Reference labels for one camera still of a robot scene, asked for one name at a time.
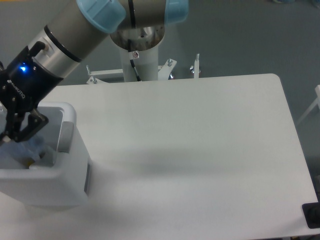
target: light blue joint cap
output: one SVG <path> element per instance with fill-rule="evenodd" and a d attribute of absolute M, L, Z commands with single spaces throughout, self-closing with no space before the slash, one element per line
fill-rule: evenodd
<path fill-rule="evenodd" d="M 187 19 L 189 0 L 166 0 L 164 24 L 181 23 Z"/>
<path fill-rule="evenodd" d="M 84 17 L 100 31 L 111 34 L 126 17 L 118 0 L 76 0 Z"/>

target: white tabletop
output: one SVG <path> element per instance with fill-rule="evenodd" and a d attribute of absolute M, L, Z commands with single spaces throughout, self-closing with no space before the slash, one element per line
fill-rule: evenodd
<path fill-rule="evenodd" d="M 316 194 L 276 75 L 59 86 L 93 160 L 89 203 L 0 194 L 10 240 L 251 240 L 320 233 Z"/>

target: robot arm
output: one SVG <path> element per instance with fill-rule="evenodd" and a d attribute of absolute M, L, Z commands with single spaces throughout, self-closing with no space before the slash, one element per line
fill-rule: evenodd
<path fill-rule="evenodd" d="M 0 145 L 26 141 L 49 122 L 39 102 L 108 34 L 182 22 L 188 9 L 188 0 L 71 0 L 6 69 L 0 64 L 0 102 L 7 109 Z"/>

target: gray floor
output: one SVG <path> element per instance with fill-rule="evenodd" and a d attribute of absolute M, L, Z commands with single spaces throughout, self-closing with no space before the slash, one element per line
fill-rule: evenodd
<path fill-rule="evenodd" d="M 66 4 L 65 0 L 0 3 L 0 60 L 7 65 Z M 169 26 L 159 63 L 178 61 L 177 78 L 190 78 L 200 53 L 202 77 L 277 74 L 296 121 L 316 98 L 320 84 L 320 10 L 308 0 L 190 0 L 184 23 Z M 84 84 L 92 71 L 119 69 L 120 58 L 106 39 L 64 82 Z M 312 175 L 320 175 L 320 113 L 297 127 Z"/>

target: white container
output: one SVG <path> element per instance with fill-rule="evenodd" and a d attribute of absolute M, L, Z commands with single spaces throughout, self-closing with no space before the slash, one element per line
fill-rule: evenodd
<path fill-rule="evenodd" d="M 38 134 L 53 151 L 25 169 L 0 164 L 0 191 L 27 205 L 85 204 L 92 162 L 76 126 L 76 111 L 64 102 L 41 102 L 38 110 L 49 119 Z"/>

